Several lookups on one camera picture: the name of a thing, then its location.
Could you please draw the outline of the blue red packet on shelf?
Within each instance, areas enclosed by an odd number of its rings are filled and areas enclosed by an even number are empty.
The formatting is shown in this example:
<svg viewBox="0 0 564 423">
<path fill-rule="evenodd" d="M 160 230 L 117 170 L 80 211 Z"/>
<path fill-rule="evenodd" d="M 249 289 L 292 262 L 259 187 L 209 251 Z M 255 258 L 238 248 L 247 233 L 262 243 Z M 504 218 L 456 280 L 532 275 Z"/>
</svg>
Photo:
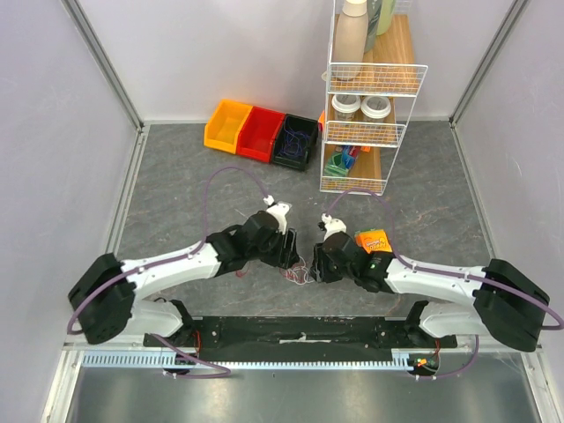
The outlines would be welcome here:
<svg viewBox="0 0 564 423">
<path fill-rule="evenodd" d="M 344 145 L 342 147 L 342 155 L 346 160 L 356 160 L 362 152 L 370 152 L 369 146 L 361 145 Z"/>
</svg>

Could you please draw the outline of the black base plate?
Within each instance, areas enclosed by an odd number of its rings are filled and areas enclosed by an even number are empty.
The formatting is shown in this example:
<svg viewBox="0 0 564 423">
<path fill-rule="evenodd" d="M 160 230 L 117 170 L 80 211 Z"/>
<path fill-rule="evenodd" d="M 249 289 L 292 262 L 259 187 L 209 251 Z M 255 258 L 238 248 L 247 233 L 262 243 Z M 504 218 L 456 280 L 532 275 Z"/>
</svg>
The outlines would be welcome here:
<svg viewBox="0 0 564 423">
<path fill-rule="evenodd" d="M 393 349 L 457 347 L 404 319 L 376 316 L 203 316 L 167 339 L 201 346 L 199 357 L 224 362 L 388 361 Z"/>
</svg>

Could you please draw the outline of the left paper cup with lid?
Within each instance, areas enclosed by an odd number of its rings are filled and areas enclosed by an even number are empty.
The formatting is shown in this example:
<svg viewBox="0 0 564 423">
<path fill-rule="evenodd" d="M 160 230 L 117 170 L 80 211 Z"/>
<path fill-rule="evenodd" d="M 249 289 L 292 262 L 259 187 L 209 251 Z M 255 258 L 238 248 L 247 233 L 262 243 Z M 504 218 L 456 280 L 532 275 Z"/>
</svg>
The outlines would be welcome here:
<svg viewBox="0 0 564 423">
<path fill-rule="evenodd" d="M 342 122 L 352 122 L 360 109 L 360 96 L 356 94 L 334 94 L 331 105 L 334 110 L 334 119 Z"/>
</svg>

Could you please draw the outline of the yellow storage bin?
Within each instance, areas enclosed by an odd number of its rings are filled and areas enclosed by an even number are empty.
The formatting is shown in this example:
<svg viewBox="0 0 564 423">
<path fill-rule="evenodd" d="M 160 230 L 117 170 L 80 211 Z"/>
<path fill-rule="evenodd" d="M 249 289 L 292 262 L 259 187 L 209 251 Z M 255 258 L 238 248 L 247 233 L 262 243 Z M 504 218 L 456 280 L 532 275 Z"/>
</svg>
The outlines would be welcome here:
<svg viewBox="0 0 564 423">
<path fill-rule="evenodd" d="M 238 137 L 252 110 L 249 104 L 223 99 L 204 128 L 204 146 L 236 153 Z"/>
</svg>

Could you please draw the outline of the grey-green bottle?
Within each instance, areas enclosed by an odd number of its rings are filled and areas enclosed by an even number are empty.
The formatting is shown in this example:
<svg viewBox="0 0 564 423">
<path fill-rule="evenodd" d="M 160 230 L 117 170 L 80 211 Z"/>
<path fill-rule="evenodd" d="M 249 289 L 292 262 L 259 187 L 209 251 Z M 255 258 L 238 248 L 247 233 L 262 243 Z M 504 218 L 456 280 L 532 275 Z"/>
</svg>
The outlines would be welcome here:
<svg viewBox="0 0 564 423">
<path fill-rule="evenodd" d="M 377 28 L 382 12 L 383 0 L 367 0 L 367 36 L 364 52 L 369 52 L 375 45 Z"/>
</svg>

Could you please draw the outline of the red storage bin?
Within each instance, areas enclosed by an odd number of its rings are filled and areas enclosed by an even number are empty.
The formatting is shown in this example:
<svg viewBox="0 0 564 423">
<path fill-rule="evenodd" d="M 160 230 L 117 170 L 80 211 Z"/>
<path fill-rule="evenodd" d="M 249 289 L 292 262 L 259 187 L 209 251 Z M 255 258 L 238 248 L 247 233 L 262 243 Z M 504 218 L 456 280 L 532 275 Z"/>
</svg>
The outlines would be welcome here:
<svg viewBox="0 0 564 423">
<path fill-rule="evenodd" d="M 284 113 L 278 111 L 252 107 L 238 136 L 236 154 L 270 163 L 274 141 L 285 117 Z"/>
</svg>

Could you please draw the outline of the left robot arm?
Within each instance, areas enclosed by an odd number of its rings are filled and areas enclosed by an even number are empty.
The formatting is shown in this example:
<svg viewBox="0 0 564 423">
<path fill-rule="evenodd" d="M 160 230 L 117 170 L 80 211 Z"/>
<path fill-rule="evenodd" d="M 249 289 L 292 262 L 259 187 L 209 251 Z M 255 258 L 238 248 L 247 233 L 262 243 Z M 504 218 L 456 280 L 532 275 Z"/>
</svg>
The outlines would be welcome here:
<svg viewBox="0 0 564 423">
<path fill-rule="evenodd" d="M 208 235 L 203 243 L 137 260 L 97 257 L 74 285 L 68 299 L 74 310 L 68 332 L 90 345 L 114 338 L 156 333 L 174 346 L 193 337 L 193 325 L 179 301 L 157 303 L 149 296 L 190 281 L 242 270 L 258 260 L 287 270 L 299 262 L 296 232 L 287 224 L 289 204 L 277 203 Z"/>
</svg>

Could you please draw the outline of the light green bottle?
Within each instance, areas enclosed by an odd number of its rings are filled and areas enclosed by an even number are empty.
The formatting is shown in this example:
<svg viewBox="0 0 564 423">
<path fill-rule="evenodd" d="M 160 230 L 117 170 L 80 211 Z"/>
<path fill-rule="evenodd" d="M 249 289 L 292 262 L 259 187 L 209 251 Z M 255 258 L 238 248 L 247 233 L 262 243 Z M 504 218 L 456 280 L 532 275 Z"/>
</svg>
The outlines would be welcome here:
<svg viewBox="0 0 564 423">
<path fill-rule="evenodd" d="M 390 26 L 396 9 L 396 0 L 383 0 L 380 18 L 376 30 L 377 35 L 386 33 Z"/>
</svg>

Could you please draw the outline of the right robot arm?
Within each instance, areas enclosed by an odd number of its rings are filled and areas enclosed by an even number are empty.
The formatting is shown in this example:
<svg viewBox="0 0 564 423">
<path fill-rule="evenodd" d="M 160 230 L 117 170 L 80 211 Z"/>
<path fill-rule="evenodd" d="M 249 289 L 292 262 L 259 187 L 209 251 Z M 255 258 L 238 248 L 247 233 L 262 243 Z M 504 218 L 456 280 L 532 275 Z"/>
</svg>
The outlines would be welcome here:
<svg viewBox="0 0 564 423">
<path fill-rule="evenodd" d="M 349 278 L 371 293 L 417 294 L 404 324 L 413 346 L 451 335 L 491 336 L 521 352 L 536 350 L 550 298 L 511 263 L 456 267 L 367 252 L 344 232 L 314 246 L 312 277 L 324 283 Z"/>
</svg>

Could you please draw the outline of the beige bottle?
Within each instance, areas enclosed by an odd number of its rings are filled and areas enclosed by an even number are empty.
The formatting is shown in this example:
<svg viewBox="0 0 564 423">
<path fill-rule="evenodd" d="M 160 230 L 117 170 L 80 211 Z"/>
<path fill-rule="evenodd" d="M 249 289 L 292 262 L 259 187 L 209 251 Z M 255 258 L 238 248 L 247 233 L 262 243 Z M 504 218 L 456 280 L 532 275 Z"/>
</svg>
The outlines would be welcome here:
<svg viewBox="0 0 564 423">
<path fill-rule="evenodd" d="M 338 17 L 332 49 L 332 70 L 337 79 L 348 81 L 359 74 L 367 25 L 367 1 L 345 1 Z"/>
</svg>

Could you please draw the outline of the orange green sponge pack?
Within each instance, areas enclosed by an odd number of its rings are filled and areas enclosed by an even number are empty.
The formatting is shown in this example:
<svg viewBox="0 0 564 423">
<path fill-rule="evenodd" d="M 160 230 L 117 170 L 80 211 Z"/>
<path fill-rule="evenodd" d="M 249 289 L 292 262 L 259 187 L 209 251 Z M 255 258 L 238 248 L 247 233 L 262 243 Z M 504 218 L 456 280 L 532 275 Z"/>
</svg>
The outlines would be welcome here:
<svg viewBox="0 0 564 423">
<path fill-rule="evenodd" d="M 356 243 L 364 248 L 368 253 L 371 252 L 392 252 L 388 235 L 383 229 L 369 229 L 358 231 L 354 235 Z"/>
</svg>

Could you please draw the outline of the black storage bin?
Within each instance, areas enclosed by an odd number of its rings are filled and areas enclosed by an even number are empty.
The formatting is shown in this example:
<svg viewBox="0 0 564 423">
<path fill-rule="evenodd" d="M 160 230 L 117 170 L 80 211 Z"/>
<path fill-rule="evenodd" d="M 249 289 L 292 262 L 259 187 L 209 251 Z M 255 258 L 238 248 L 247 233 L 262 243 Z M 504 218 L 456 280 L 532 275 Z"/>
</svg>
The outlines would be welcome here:
<svg viewBox="0 0 564 423">
<path fill-rule="evenodd" d="M 274 141 L 271 163 L 304 171 L 314 154 L 319 122 L 287 114 Z"/>
</svg>

